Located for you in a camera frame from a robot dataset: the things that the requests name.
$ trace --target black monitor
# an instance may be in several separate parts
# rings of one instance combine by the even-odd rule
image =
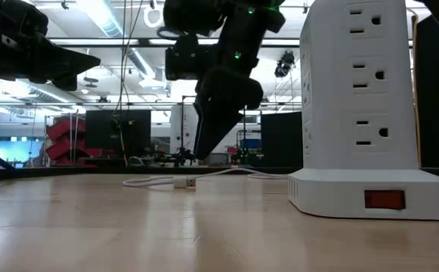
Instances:
[[[85,118],[85,146],[115,150],[117,155],[140,156],[150,148],[150,110],[88,110]]]
[[[417,26],[416,82],[421,167],[439,168],[439,23],[433,16]]]
[[[301,127],[301,112],[261,115],[261,166],[303,168]]]

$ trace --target table surface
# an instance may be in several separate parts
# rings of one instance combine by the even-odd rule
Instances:
[[[0,182],[0,272],[439,272],[439,222],[306,215],[286,181],[123,188],[130,177]]]

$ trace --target cable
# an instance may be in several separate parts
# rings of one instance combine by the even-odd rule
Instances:
[[[419,15],[412,9],[407,8],[407,10],[413,14],[414,22],[413,22],[413,73],[414,73],[414,113],[416,115],[416,137],[417,137],[417,160],[419,161],[419,167],[422,167],[422,157],[421,157],[421,134],[420,134],[420,122],[419,122],[419,104],[417,99],[417,65],[416,65],[416,52],[417,52],[417,23],[419,22]]]
[[[219,171],[216,173],[186,177],[186,179],[197,180],[198,178],[205,178],[205,177],[211,177],[211,176],[216,176],[216,175],[222,175],[222,174],[227,174],[229,172],[236,172],[236,171],[251,173],[250,175],[248,175],[248,178],[257,179],[257,180],[279,180],[279,179],[288,178],[288,175],[272,175],[272,174],[266,174],[263,172],[259,172],[259,171],[247,169],[247,168],[231,168],[231,169],[226,169],[226,170]],[[179,179],[179,178],[176,178],[174,176],[165,176],[165,177],[157,177],[157,178],[131,179],[131,180],[123,181],[122,186],[123,187],[133,187],[133,188],[151,187],[151,186],[156,186],[156,185],[173,184],[175,179]]]
[[[35,137],[35,126],[36,126],[36,110],[38,109],[38,97],[36,97],[35,100],[35,111],[32,115],[32,128],[31,128],[31,144],[29,145],[29,164],[31,165],[31,168],[34,168],[34,162],[32,160],[31,154],[32,154],[32,143],[34,142],[32,139]]]

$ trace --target black robotic arm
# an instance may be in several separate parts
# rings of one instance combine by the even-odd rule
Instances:
[[[100,59],[54,45],[45,38],[48,18],[21,0],[0,0],[0,79],[51,81],[65,91],[77,89],[78,74]]]
[[[244,109],[257,109],[261,84],[250,79],[266,31],[285,23],[278,7],[284,0],[167,0],[164,22],[181,36],[166,53],[167,79],[196,79],[199,115],[194,154],[205,159],[242,119]],[[218,43],[199,45],[222,27]]]

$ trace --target black partition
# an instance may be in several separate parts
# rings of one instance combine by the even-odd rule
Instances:
[[[303,168],[301,112],[261,116],[263,167]]]
[[[439,23],[432,16],[418,25],[416,81],[421,166],[439,168]]]

